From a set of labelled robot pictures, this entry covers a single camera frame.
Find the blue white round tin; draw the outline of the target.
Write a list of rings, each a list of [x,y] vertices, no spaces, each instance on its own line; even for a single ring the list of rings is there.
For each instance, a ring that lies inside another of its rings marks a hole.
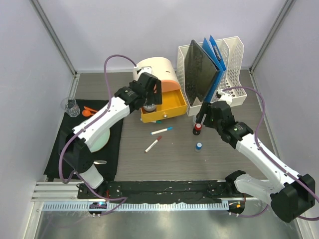
[[[155,104],[144,105],[143,109],[147,113],[152,113],[152,112],[155,112],[157,110],[157,106]]]

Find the cream round drawer cabinet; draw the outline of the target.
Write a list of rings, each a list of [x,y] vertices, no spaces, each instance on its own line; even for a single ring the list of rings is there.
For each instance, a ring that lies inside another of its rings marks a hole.
[[[162,88],[162,104],[157,105],[157,110],[152,113],[145,112],[142,107],[142,122],[149,123],[155,120],[164,120],[186,113],[186,101],[170,60],[164,57],[151,57],[138,62],[137,66],[151,66],[151,74],[161,80]]]

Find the red black stamp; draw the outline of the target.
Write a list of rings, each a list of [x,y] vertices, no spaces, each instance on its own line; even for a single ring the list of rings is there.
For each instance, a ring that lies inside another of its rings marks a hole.
[[[200,135],[201,129],[202,129],[202,124],[200,124],[200,123],[195,123],[194,128],[193,128],[193,130],[192,130],[192,133],[193,133],[194,135]]]

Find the small blue cap bottle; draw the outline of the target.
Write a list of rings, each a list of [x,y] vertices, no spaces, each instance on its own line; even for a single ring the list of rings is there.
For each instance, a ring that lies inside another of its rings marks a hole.
[[[198,143],[196,144],[196,146],[195,146],[195,150],[196,150],[196,151],[201,151],[201,149],[202,149],[202,143],[201,143],[201,142],[198,142]]]

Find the blue plastic folder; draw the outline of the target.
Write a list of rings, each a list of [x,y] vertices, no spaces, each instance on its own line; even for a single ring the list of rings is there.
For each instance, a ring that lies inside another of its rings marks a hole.
[[[226,65],[224,63],[219,47],[212,36],[210,36],[208,40],[204,38],[202,48],[206,52],[206,54],[212,59],[212,62],[215,64],[218,70],[217,78],[214,80],[214,83],[212,84],[212,87],[204,100],[205,102],[211,102],[224,76],[224,73],[226,72]]]

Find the cream perforated file organizer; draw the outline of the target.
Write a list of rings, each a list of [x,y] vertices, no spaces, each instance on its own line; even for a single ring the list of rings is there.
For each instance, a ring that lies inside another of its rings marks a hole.
[[[226,65],[226,72],[221,79],[218,89],[226,89],[229,87],[238,87],[240,84],[240,70],[244,54],[244,44],[238,36],[222,38],[216,40],[217,46],[221,52],[223,60]],[[201,103],[190,105],[185,93],[185,80],[184,80],[184,58],[186,57],[187,51],[189,49],[188,45],[183,45],[178,48],[177,51],[177,69],[176,75],[178,82],[181,86],[182,94],[187,103],[187,115],[196,115],[201,107]]]

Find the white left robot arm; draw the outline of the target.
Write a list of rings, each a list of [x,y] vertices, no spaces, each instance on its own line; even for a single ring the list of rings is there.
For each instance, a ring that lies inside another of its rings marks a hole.
[[[89,185],[89,193],[96,199],[106,193],[104,178],[94,165],[92,148],[105,132],[135,110],[143,106],[162,104],[161,80],[142,72],[137,80],[117,90],[108,103],[88,120],[74,127],[70,133],[61,132],[59,176],[62,179],[62,162],[67,162],[78,177]]]

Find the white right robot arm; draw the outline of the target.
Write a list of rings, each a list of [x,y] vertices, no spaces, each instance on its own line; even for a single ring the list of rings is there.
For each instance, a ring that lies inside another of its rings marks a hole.
[[[313,177],[300,175],[265,148],[250,127],[235,120],[225,101],[203,103],[196,116],[194,131],[200,131],[200,123],[215,129],[224,142],[246,156],[268,179],[262,181],[238,170],[226,177],[225,191],[229,196],[242,193],[255,197],[287,223],[315,205]]]

